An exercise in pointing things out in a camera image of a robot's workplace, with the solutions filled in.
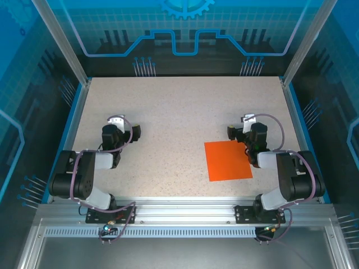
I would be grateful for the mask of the orange paper sheet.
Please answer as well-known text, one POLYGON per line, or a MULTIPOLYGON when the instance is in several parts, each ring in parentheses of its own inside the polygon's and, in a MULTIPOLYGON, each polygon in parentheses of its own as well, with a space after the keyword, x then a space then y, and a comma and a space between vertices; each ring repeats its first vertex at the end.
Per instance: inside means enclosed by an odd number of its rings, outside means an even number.
POLYGON ((243 143, 237 141, 205 142, 204 147, 210 182, 253 177, 243 143))

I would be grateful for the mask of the aluminium table side rail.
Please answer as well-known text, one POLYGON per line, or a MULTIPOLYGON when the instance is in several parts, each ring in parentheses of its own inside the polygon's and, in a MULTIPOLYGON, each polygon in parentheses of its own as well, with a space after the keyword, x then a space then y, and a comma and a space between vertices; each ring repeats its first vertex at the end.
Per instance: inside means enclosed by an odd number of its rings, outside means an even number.
POLYGON ((291 83, 288 86, 282 83, 282 89, 283 89, 284 97, 286 99, 288 111, 291 117, 293 129, 296 134, 298 147, 300 150, 311 151, 313 153, 316 164, 319 168, 320 166, 309 136, 309 132, 305 124, 305 120, 295 90, 291 83))
POLYGON ((59 143, 58 151, 56 153, 54 163, 52 166, 52 169, 50 171, 49 180, 47 187, 45 189, 45 193, 42 198, 42 204, 45 203, 51 203, 52 196, 49 194, 48 187, 50 186, 50 180, 52 178, 52 175, 54 173, 56 163, 59 159, 59 155, 62 150, 71 150, 76 138, 77 130, 80 124, 82 112, 85 106, 86 98, 89 92, 91 84, 91 79, 89 80, 88 84, 86 86, 83 86, 82 84, 79 84, 74 100, 71 105, 71 109, 69 112, 69 115, 67 117, 67 121, 65 124, 65 128, 59 143))

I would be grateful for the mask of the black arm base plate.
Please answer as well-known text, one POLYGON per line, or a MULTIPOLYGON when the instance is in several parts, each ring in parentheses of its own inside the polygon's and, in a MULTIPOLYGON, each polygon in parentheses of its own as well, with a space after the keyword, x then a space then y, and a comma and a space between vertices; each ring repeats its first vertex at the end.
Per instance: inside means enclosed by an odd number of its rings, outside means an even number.
POLYGON ((285 224, 286 218, 278 210, 266 211, 254 206, 234 207, 236 224, 285 224))
POLYGON ((125 224, 127 219, 129 224, 135 223, 137 207, 130 206, 125 210, 116 213, 103 213, 88 209, 85 222, 87 224, 107 224, 110 221, 114 221, 116 224, 125 224))

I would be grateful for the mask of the aluminium mounting rail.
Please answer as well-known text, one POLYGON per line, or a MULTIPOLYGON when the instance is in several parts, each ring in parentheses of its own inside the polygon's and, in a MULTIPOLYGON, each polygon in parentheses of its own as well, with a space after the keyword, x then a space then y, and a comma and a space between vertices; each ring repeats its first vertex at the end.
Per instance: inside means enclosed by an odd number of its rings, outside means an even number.
MULTIPOLYGON (((234 226, 234 207, 251 206, 253 197, 126 197, 119 205, 136 202, 136 226, 234 226)), ((317 200, 293 205, 293 226, 338 225, 332 204, 317 200)), ((33 224, 36 226, 84 226, 78 205, 70 200, 55 200, 39 205, 33 224)))

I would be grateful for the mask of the aluminium frame post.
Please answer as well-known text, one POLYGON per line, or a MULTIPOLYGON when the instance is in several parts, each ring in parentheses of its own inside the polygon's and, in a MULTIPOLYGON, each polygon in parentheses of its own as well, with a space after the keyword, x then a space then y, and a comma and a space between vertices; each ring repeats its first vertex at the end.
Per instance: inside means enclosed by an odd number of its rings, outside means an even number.
POLYGON ((338 0, 323 0, 322 5, 320 6, 318 12, 316 13, 311 25, 309 26, 305 36, 301 41, 300 46, 298 47, 298 50, 296 51, 294 57, 292 58, 282 78, 283 87, 288 87, 289 84, 291 83, 300 65, 302 64, 303 60, 307 56, 314 41, 318 37, 324 24, 326 23, 337 1, 338 0))
POLYGON ((60 51, 64 55, 67 63, 69 64, 70 68, 72 69, 79 83, 82 86, 87 87, 88 77, 84 69, 82 68, 82 65, 78 57, 76 56, 74 50, 72 49, 72 46, 68 41, 66 34, 62 30, 55 14, 50 8, 47 0, 31 0, 31 1, 35 6, 36 10, 38 11, 38 13, 40 14, 40 17, 44 21, 46 27, 51 33, 60 51))

